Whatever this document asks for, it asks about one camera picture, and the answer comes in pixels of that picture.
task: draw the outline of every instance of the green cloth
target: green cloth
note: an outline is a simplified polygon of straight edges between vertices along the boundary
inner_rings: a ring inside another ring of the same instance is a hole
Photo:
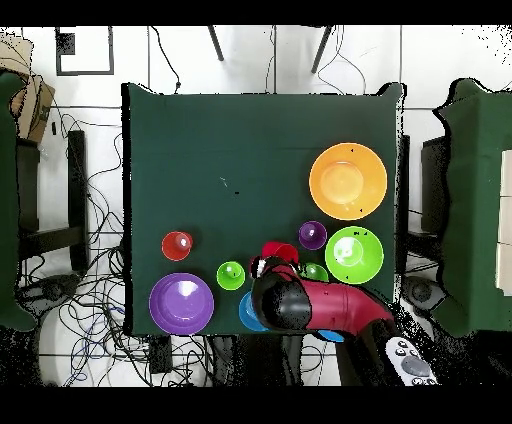
[[[133,333],[161,334],[149,313],[155,283],[173,272],[190,272],[211,288],[215,311],[202,334],[251,333],[238,318],[244,285],[226,291],[216,282],[228,260],[247,271],[266,241],[299,247],[301,262],[325,266],[324,249],[298,242],[300,225],[322,222],[329,236],[360,225],[384,248],[384,264],[365,284],[391,300],[394,284],[394,192],[397,103],[402,86],[378,96],[155,95],[129,84],[132,208]],[[373,149],[388,176],[384,201],[369,216],[344,222],[325,215],[309,193],[309,172],[318,155],[341,142]],[[171,262],[161,252],[170,231],[194,239],[190,255]]]
[[[512,149],[512,95],[458,81],[440,108],[451,133],[450,209],[442,240],[449,293],[434,317],[453,336],[512,330],[512,297],[496,288],[501,153]]]
[[[11,115],[10,102],[25,86],[16,74],[0,71],[0,325],[18,331],[32,330],[36,321],[23,310],[14,297],[19,281],[18,222],[20,207],[16,179],[16,122]]]

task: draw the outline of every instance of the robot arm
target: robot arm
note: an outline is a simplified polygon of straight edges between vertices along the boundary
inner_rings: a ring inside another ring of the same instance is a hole
[[[437,384],[384,304],[354,286],[301,278],[296,268],[277,257],[253,261],[253,308],[264,326],[348,335],[336,345],[342,384]]]

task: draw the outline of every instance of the cardboard box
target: cardboard box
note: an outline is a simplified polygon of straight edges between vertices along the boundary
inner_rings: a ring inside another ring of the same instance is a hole
[[[55,89],[47,85],[40,75],[29,78],[18,118],[18,137],[36,143],[41,142],[50,116],[50,106],[54,95]]]
[[[30,40],[0,32],[0,69],[30,75],[33,48]]]
[[[0,69],[16,72],[27,83],[11,100],[11,111],[18,118],[18,137],[41,142],[55,90],[40,75],[31,75],[30,40],[0,32]]]

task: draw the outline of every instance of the large green bowl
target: large green bowl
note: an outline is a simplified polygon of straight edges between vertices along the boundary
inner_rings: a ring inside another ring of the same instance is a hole
[[[363,227],[346,227],[337,231],[325,248],[327,269],[343,283],[366,283],[377,275],[383,262],[380,240]]]

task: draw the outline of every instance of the large purple bowl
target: large purple bowl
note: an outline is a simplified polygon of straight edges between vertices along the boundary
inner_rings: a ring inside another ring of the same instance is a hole
[[[213,315],[213,294],[199,277],[169,274],[159,280],[149,296],[155,324],[169,334],[191,335],[201,331]]]

